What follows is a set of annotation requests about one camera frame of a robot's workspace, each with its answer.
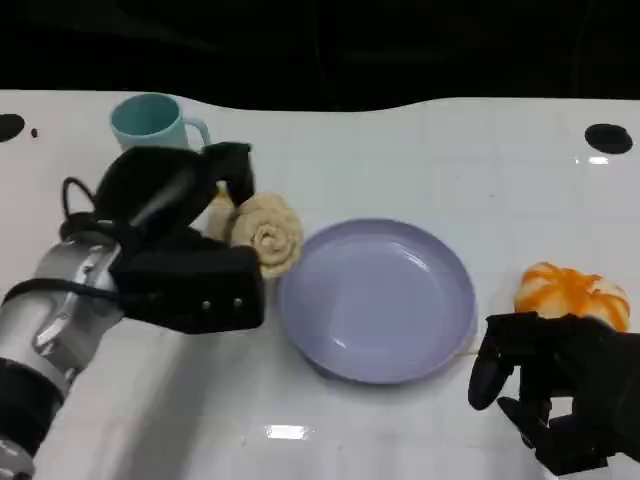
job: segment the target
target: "toy pumpkin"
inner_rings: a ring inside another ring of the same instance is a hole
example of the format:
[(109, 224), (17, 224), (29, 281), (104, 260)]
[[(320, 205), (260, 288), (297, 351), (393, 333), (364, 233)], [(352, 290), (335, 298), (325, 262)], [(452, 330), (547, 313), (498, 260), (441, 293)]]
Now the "toy pumpkin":
[(631, 314), (624, 290), (600, 275), (537, 263), (522, 277), (516, 312), (535, 311), (544, 318), (567, 314), (595, 317), (620, 332), (629, 330)]

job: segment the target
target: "white tabletop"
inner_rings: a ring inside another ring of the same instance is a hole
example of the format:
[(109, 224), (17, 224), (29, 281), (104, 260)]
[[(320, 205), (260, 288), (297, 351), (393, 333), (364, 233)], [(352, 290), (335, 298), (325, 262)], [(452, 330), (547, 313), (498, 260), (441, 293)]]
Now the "white tabletop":
[[(128, 95), (0, 92), (2, 112), (28, 122), (0, 144), (3, 291), (56, 240), (62, 179), (95, 186), (117, 157), (108, 115)], [(471, 273), (481, 319), (511, 311), (519, 276), (540, 260), (609, 276), (632, 310), (640, 305), (640, 154), (603, 155), (584, 141), (601, 122), (640, 141), (635, 102), (451, 99), (291, 113), (181, 101), (214, 141), (253, 144), (258, 188), (281, 192), (307, 234), (383, 216), (439, 236)], [(273, 303), (248, 332), (196, 338), (124, 321), (75, 384), (36, 478), (538, 479), (500, 412), (468, 405), (473, 360), (410, 386), (365, 387), (316, 374)]]

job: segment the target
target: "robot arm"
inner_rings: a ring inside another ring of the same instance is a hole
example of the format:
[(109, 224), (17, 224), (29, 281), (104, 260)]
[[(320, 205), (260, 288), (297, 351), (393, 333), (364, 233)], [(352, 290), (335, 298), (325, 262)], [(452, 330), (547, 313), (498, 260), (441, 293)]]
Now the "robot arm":
[(253, 195), (249, 150), (134, 148), (107, 171), (93, 212), (70, 214), (64, 198), (61, 242), (0, 307), (0, 478), (33, 475), (32, 459), (74, 379), (123, 317), (187, 334), (262, 323), (255, 252), (189, 227), (217, 181), (236, 204)]
[[(520, 398), (498, 405), (555, 475), (607, 465), (618, 452), (640, 461), (640, 335), (593, 318), (496, 315), (469, 382), (469, 402), (487, 408), (520, 367)], [(550, 418), (552, 397), (572, 413)]]

